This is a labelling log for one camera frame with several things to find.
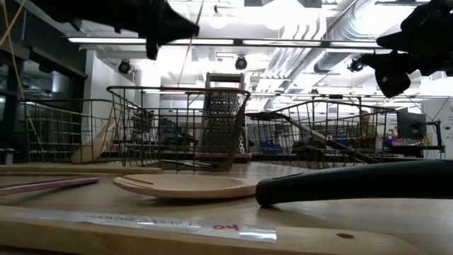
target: computer monitor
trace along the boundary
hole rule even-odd
[[[396,112],[398,138],[423,139],[426,134],[426,115],[409,113],[407,108]]]

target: person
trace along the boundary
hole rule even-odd
[[[367,111],[362,110],[360,115],[360,122],[348,130],[351,143],[356,148],[374,149],[376,146],[377,129],[370,123],[371,116]]]

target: wooden spoon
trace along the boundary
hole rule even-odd
[[[134,174],[117,177],[113,184],[133,193],[162,198],[215,199],[255,194],[258,181],[213,176]]]

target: ceiling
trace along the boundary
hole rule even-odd
[[[412,10],[413,6],[378,6],[375,0],[357,0],[351,10],[345,11],[352,0],[325,0],[322,8],[305,8],[297,0],[261,1],[262,6],[248,6],[245,0],[216,1],[205,0],[200,18],[200,38],[281,38],[281,39],[321,39],[329,36],[332,40],[373,40],[383,33],[390,33]],[[26,6],[34,13],[33,4]],[[180,15],[195,22],[200,11],[201,1],[169,1]],[[337,19],[343,12],[343,18]],[[68,24],[60,24],[46,18],[47,22],[68,36],[89,37],[137,37],[136,33],[122,31],[115,33],[113,28],[84,21],[82,32],[76,32]],[[339,27],[353,25],[355,34],[351,38]],[[146,51],[141,45],[95,45],[84,46],[98,51],[98,56],[115,67],[121,59],[131,59],[136,69],[147,71]],[[327,52],[315,49],[279,49],[275,47],[191,47],[163,46],[154,63],[161,75],[162,86],[181,84],[204,86],[206,72],[247,74],[246,88],[255,92],[279,92],[307,94],[317,89],[320,94],[382,95],[374,79],[374,70],[365,68],[358,73],[347,70],[351,57],[362,52]],[[239,55],[245,56],[248,66],[238,71],[234,63]],[[314,64],[320,60],[337,56],[328,72],[316,73]],[[412,86],[407,95],[424,95],[419,73],[411,75]],[[249,108],[284,107],[300,101],[275,98],[252,98]],[[382,97],[369,104],[404,106],[405,101],[393,102]]]

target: security camera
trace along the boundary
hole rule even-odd
[[[236,60],[236,64],[234,65],[237,70],[244,70],[247,68],[247,60],[244,56],[239,56]]]
[[[130,59],[121,60],[120,65],[118,65],[118,71],[122,74],[130,74],[134,71],[134,67],[130,64]]]

